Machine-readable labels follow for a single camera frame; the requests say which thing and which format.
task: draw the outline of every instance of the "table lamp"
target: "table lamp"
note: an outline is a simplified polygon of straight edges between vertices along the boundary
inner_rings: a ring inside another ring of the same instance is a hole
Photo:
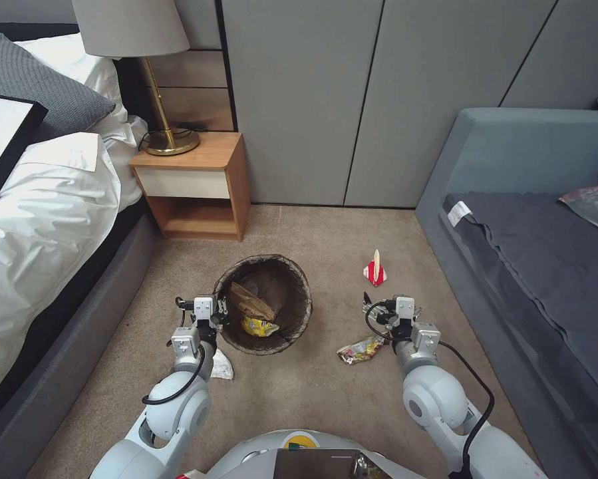
[[[98,57],[140,57],[163,130],[150,134],[145,151],[169,156],[199,144],[199,134],[173,134],[148,57],[190,48],[174,0],[73,0],[86,52]]]

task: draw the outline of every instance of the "white tissue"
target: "white tissue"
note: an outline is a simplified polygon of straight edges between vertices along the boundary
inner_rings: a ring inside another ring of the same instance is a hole
[[[220,349],[214,353],[214,366],[212,367],[212,374],[210,377],[217,377],[220,379],[232,379],[234,378],[234,371],[232,370],[232,364],[225,354]]]

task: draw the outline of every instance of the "gray pillow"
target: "gray pillow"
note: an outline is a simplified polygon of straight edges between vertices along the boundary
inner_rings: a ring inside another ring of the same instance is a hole
[[[65,77],[0,33],[0,95],[34,100],[48,109],[35,142],[87,131],[114,103]]]

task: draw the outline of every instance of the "brass lamp base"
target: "brass lamp base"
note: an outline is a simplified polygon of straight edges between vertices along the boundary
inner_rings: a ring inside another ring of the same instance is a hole
[[[168,142],[168,137],[163,131],[151,133],[147,139],[148,145],[144,148],[150,154],[157,156],[171,156],[185,153],[199,144],[199,134],[191,131],[183,134],[172,132],[174,144]]]

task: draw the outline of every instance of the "yellow chip bag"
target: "yellow chip bag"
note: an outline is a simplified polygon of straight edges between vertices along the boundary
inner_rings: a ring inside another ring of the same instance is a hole
[[[245,316],[243,320],[241,320],[241,326],[249,335],[258,337],[268,337],[279,329],[276,324],[250,316]]]

